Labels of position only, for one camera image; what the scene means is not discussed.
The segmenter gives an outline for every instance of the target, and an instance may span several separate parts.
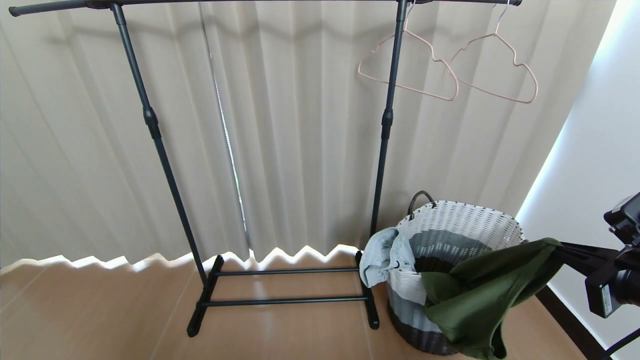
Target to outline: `beige curtain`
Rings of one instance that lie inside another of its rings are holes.
[[[501,33],[540,82],[530,105],[468,87],[454,102],[399,89],[379,227],[427,190],[515,214],[582,86],[613,8],[524,0]],[[252,247],[327,253],[368,237],[386,86],[356,64],[395,26],[393,1],[126,6],[132,41],[204,258],[245,258],[228,126]],[[501,6],[430,3],[410,28],[450,58],[490,32]],[[2,27],[1,236],[4,265],[189,251],[111,12],[12,18]],[[388,77],[389,42],[364,66]],[[399,82],[449,94],[429,51],[406,38]],[[453,63],[459,77],[511,96],[532,83],[496,40]]]
[[[280,247],[327,253],[369,235],[386,86],[356,65],[393,33],[396,3],[203,4],[223,112],[236,155],[248,232],[260,259]],[[598,47],[613,2],[525,0],[500,33],[540,83],[530,105],[462,86],[454,102],[399,89],[378,228],[427,190],[515,215],[563,125]],[[410,30],[451,58],[493,31],[504,6],[417,5]],[[363,69],[388,78],[392,42]],[[398,82],[449,96],[452,81],[428,47],[405,37]],[[452,64],[460,78],[528,99],[533,83],[497,40]]]

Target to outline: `woven basket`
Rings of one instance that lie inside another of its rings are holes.
[[[413,211],[419,195],[430,203]],[[411,346],[436,355],[457,351],[438,326],[427,319],[428,301],[420,272],[449,272],[456,264],[492,250],[524,242],[520,224],[500,211],[453,201],[434,201],[419,192],[411,201],[408,215],[396,229],[408,238],[416,258],[416,272],[391,270],[388,289],[389,317],[398,333]]]

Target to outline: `light brown floor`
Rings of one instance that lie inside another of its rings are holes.
[[[303,256],[295,265],[352,265]],[[240,270],[227,261],[224,270]],[[202,285],[193,262],[164,260],[108,270],[67,262],[21,265],[0,277],[1,357],[23,359],[438,359],[407,345],[386,312],[386,289],[374,288],[380,329],[368,326],[360,302],[210,308],[200,334],[186,327]],[[222,277],[214,299],[349,295],[355,273]],[[547,310],[531,299],[511,310],[504,326],[509,359],[584,359]],[[461,355],[450,360],[466,359]]]

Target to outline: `basket handle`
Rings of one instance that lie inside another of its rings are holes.
[[[428,192],[421,190],[419,192],[417,192],[414,196],[413,199],[411,199],[411,204],[409,204],[409,210],[407,210],[406,214],[409,215],[409,220],[413,220],[413,218],[415,218],[415,215],[413,214],[413,205],[415,205],[415,201],[416,199],[418,199],[418,196],[420,195],[425,195],[428,199],[429,202],[432,203],[432,207],[431,209],[436,207],[436,201],[433,200],[433,198],[431,197],[431,195],[429,195]]]

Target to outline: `green garment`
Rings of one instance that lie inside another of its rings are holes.
[[[551,238],[468,259],[448,274],[423,272],[425,313],[449,343],[476,359],[505,359],[502,319],[535,295],[562,266],[549,258],[559,241]]]

